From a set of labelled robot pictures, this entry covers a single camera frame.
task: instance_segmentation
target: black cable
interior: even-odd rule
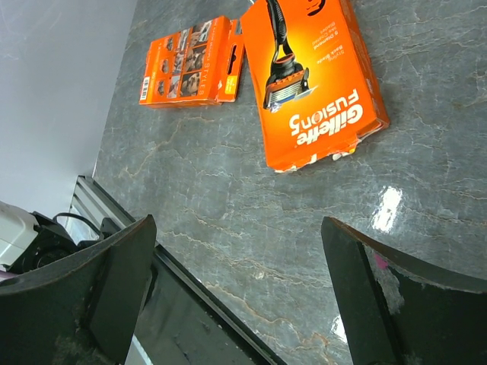
[[[59,214],[56,214],[54,216],[53,220],[57,222],[58,221],[58,217],[68,217],[68,218],[78,219],[81,222],[85,223],[87,226],[89,226],[98,236],[101,234],[101,232],[97,228],[97,226],[95,226],[87,218],[82,217],[81,215],[74,214],[74,213],[59,213]]]

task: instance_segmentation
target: cardboard packaging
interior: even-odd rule
[[[139,103],[168,108],[235,101],[243,57],[238,21],[226,17],[155,40]]]
[[[271,168],[351,154],[389,125],[349,0],[257,0],[240,21]]]

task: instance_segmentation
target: razor image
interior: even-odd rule
[[[281,6],[277,0],[267,0],[267,8],[274,32],[275,52],[271,63],[271,75],[266,83],[266,97],[264,109],[276,113],[283,103],[299,100],[309,95],[307,80],[310,76],[309,68],[304,69],[296,62],[296,56],[288,43],[288,30]]]

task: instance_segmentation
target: gillette logo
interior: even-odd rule
[[[348,97],[340,97],[333,103],[302,119],[299,114],[289,119],[291,135],[298,135],[298,145],[312,144],[321,135],[334,135],[349,124],[358,122],[364,115],[364,108],[357,104],[357,89]]]

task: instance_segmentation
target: white device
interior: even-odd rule
[[[0,202],[0,265],[10,266],[37,237],[36,218],[29,212]]]

